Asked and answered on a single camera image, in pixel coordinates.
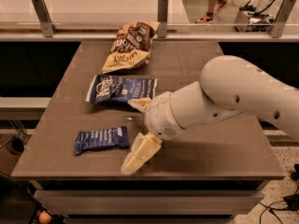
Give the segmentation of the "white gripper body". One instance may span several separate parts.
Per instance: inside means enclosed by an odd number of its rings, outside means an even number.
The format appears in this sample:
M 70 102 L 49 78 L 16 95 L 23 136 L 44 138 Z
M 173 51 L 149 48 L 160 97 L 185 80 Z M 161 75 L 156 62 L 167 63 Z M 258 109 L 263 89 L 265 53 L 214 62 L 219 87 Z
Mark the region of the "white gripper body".
M 151 133 L 163 140 L 171 140 L 184 133 L 171 110 L 169 91 L 154 97 L 147 105 L 144 124 Z

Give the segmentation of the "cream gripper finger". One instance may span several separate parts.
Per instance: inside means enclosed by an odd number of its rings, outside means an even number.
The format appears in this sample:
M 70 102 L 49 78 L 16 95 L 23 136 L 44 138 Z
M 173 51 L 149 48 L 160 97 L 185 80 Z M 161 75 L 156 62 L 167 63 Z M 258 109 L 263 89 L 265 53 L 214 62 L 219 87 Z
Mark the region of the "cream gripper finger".
M 130 99 L 128 101 L 128 104 L 132 108 L 138 110 L 139 112 L 144 113 L 150 102 L 151 102 L 151 99 L 149 97 L 146 97 L 146 98 L 140 98 L 140 99 Z
M 135 173 L 160 150 L 162 142 L 163 140 L 153 133 L 139 133 L 121 166 L 121 172 L 124 175 Z

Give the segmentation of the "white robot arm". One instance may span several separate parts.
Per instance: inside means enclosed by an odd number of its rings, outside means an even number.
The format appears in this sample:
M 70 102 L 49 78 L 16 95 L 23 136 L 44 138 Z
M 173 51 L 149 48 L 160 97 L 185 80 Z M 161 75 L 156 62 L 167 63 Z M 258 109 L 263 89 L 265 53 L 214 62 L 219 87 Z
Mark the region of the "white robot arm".
M 171 140 L 197 125 L 219 123 L 251 114 L 293 139 L 299 138 L 299 90 L 236 56 L 218 56 L 203 67 L 198 81 L 152 99 L 128 104 L 144 115 L 148 133 L 139 133 L 121 172 L 139 170 Z

